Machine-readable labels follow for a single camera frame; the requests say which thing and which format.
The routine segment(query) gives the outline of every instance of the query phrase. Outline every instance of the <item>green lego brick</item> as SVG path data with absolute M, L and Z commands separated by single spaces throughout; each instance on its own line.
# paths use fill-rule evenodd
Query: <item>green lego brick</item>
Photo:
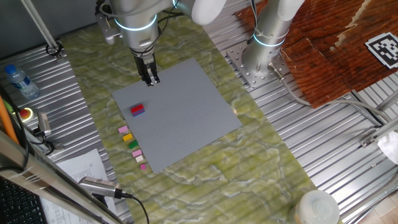
M 132 149 L 132 148 L 134 148 L 134 147 L 136 147 L 136 146 L 138 146 L 137 140 L 134 140 L 134 141 L 132 141 L 132 142 L 129 144 L 129 148 L 130 148 L 130 149 Z

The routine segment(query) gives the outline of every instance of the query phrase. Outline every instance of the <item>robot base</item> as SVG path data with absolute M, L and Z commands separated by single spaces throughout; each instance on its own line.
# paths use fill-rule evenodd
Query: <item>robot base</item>
M 242 52 L 247 47 L 246 42 L 242 42 L 237 44 L 231 48 L 229 48 L 226 52 L 227 56 L 231 59 L 232 64 L 236 69 L 238 69 L 242 73 L 242 77 L 246 80 L 246 82 L 251 86 L 251 88 L 258 88 L 271 80 L 277 78 L 274 72 L 266 72 L 266 73 L 250 73 L 246 70 L 245 65 L 242 63 Z M 287 75 L 290 73 L 289 68 L 286 66 L 285 60 L 283 56 L 278 53 L 278 56 L 272 60 L 274 66 L 279 70 L 279 72 L 283 75 Z

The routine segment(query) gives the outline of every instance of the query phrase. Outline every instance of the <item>green marble mat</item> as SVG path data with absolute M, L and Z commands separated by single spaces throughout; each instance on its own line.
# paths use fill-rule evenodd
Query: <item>green marble mat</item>
M 118 133 L 126 122 L 111 93 L 141 82 L 129 48 L 121 40 L 108 45 L 97 25 L 62 44 L 118 181 L 143 201 L 151 223 L 284 223 L 301 196 L 316 189 L 206 32 L 187 17 L 171 19 L 156 43 L 159 71 L 195 57 L 243 126 L 156 175 L 140 170 L 131 156 L 138 147 L 129 149 Z M 127 203 L 136 223 L 146 223 L 142 208 Z

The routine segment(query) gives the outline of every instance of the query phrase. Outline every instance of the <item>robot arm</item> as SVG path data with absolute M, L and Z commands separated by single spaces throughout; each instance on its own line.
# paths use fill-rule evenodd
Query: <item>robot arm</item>
M 259 14 L 256 31 L 249 39 L 241 58 L 234 55 L 233 50 L 227 52 L 231 58 L 237 58 L 233 63 L 253 88 L 265 84 L 275 76 L 283 80 L 284 74 L 289 71 L 280 54 L 280 48 L 303 3 L 304 0 L 269 0 Z
M 107 43 L 122 38 L 134 55 L 142 81 L 148 86 L 159 83 L 155 60 L 155 42 L 159 37 L 157 13 L 177 8 L 199 25 L 212 22 L 221 12 L 226 0 L 103 0 L 97 2 L 96 18 Z M 120 32 L 110 28 L 106 16 L 113 16 Z

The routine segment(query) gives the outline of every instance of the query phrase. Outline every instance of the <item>keyboard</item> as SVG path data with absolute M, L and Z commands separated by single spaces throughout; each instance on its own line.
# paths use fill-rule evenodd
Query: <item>keyboard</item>
M 0 223 L 47 224 L 39 196 L 0 177 Z

